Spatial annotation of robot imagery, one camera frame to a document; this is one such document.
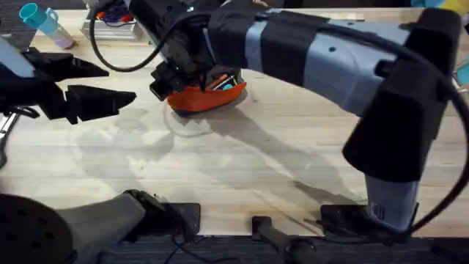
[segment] plastic cup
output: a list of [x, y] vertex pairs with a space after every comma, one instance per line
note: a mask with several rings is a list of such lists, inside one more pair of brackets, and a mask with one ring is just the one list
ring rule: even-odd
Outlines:
[[37, 6], [37, 4], [29, 3], [25, 4], [20, 9], [20, 18], [23, 19], [23, 22], [26, 25], [37, 29], [47, 19], [47, 15], [44, 10]]
[[44, 34], [54, 32], [59, 26], [59, 16], [53, 9], [44, 11], [35, 3], [25, 4], [20, 10], [20, 18], [26, 25], [39, 29]]

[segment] wood grain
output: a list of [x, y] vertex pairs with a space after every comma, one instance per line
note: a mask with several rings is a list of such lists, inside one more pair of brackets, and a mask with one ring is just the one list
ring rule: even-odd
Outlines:
[[[420, 10], [297, 10], [366, 20], [414, 21]], [[101, 65], [78, 28], [84, 11], [58, 11], [77, 40], [75, 56]], [[461, 54], [467, 49], [462, 38]], [[38, 33], [32, 46], [60, 52]], [[134, 65], [152, 50], [139, 43], [99, 42], [105, 58]], [[218, 111], [181, 119], [149, 91], [160, 59], [135, 73], [67, 80], [137, 93], [117, 117], [71, 126], [64, 120], [20, 118], [0, 171], [4, 192], [68, 208], [112, 198], [137, 188], [171, 202], [202, 205], [201, 234], [248, 235], [250, 218], [271, 216], [289, 234], [314, 235], [311, 221], [322, 204], [366, 203], [363, 175], [341, 155], [357, 117], [311, 92], [245, 70], [245, 99]], [[462, 170], [465, 139], [449, 112], [432, 146], [421, 182], [418, 218], [454, 184]], [[464, 213], [469, 192], [419, 236], [469, 236]]]

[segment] black wire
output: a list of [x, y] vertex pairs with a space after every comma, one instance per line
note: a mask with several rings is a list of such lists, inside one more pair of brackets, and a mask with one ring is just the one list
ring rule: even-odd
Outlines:
[[173, 258], [173, 256], [179, 251], [180, 247], [179, 246], [176, 246], [173, 251], [171, 252], [171, 254], [168, 255], [168, 257], [166, 258], [166, 260], [164, 261], [164, 264], [168, 264], [169, 261], [171, 260], [171, 258]]
[[115, 26], [115, 25], [109, 24], [108, 22], [105, 22], [105, 21], [103, 21], [103, 22], [104, 22], [105, 25], [107, 25], [108, 27], [111, 27], [111, 28], [119, 28], [119, 27], [121, 27], [121, 26], [127, 26], [127, 25], [135, 25], [135, 24], [137, 24], [137, 22], [131, 22], [131, 23], [124, 22], [124, 23], [121, 23], [121, 24]]
[[[192, 251], [186, 249], [184, 247], [184, 243], [179, 244], [178, 242], [176, 242], [176, 238], [174, 237], [174, 235], [171, 236], [171, 240], [172, 240], [173, 244], [176, 246], [177, 249], [180, 249], [182, 252], [189, 254], [194, 259], [196, 259], [198, 261], [201, 261], [203, 263], [216, 264], [216, 263], [222, 263], [222, 262], [230, 261], [230, 260], [239, 260], [238, 257], [222, 257], [222, 258], [217, 259], [217, 260], [208, 260], [205, 257], [199, 256], [198, 254], [193, 253]], [[203, 240], [205, 240], [205, 238], [201, 239], [200, 241], [197, 241], [197, 243], [200, 243]]]
[[443, 212], [464, 190], [469, 181], [469, 108], [466, 105], [465, 101], [462, 99], [461, 95], [458, 93], [456, 88], [453, 86], [451, 81], [448, 79], [448, 76], [445, 76], [439, 69], [437, 69], [431, 62], [423, 58], [422, 55], [417, 54], [415, 51], [412, 51], [404, 46], [401, 46], [397, 43], [394, 43], [390, 40], [379, 37], [375, 34], [367, 34], [364, 32], [356, 31], [354, 29], [349, 29], [343, 26], [336, 26], [332, 24], [321, 24], [318, 26], [320, 32], [325, 32], [327, 34], [336, 34], [340, 36], [349, 37], [354, 40], [360, 40], [372, 45], [377, 46], [380, 49], [385, 51], [390, 51], [396, 55], [403, 56], [404, 58], [411, 59], [414, 62], [420, 63], [428, 67], [441, 81], [442, 86], [450, 97], [451, 101], [454, 104], [454, 107], [457, 110], [458, 115], [461, 118], [462, 126], [466, 135], [466, 159], [465, 165], [462, 170], [461, 176], [459, 177], [456, 184], [450, 190], [450, 192], [435, 206], [428, 214], [426, 214], [422, 219], [415, 223], [408, 230], [394, 237], [394, 239], [399, 239], [401, 237], [407, 237], [412, 235], [415, 231], [421, 229], [423, 226], [428, 224], [441, 212]]
[[143, 67], [147, 66], [156, 57], [156, 55], [158, 55], [158, 53], [160, 53], [160, 51], [163, 48], [165, 42], [172, 35], [172, 33], [178, 27], [183, 25], [184, 23], [186, 23], [190, 20], [193, 20], [194, 18], [204, 18], [206, 21], [208, 21], [208, 19], [210, 18], [209, 13], [192, 12], [191, 14], [186, 15], [184, 18], [181, 18], [178, 21], [176, 21], [176, 23], [174, 23], [168, 29], [168, 31], [164, 34], [164, 36], [161, 38], [161, 40], [159, 40], [158, 45], [155, 48], [155, 50], [143, 62], [140, 62], [139, 64], [137, 64], [133, 67], [117, 67], [117, 66], [114, 66], [114, 65], [110, 64], [109, 62], [107, 62], [104, 59], [103, 55], [100, 53], [100, 51], [97, 47], [97, 43], [96, 43], [96, 39], [95, 39], [95, 22], [96, 22], [97, 14], [99, 12], [104, 11], [105, 9], [109, 8], [112, 4], [113, 4], [113, 2], [110, 1], [110, 2], [107, 2], [107, 3], [103, 4], [100, 7], [96, 7], [96, 8], [93, 9], [91, 21], [89, 22], [89, 41], [91, 42], [91, 47], [93, 48], [93, 51], [95, 52], [96, 57], [106, 67], [108, 67], [112, 70], [115, 70], [117, 72], [121, 72], [121, 73], [130, 73], [130, 72], [133, 72], [133, 71], [136, 71], [136, 70], [140, 70]]

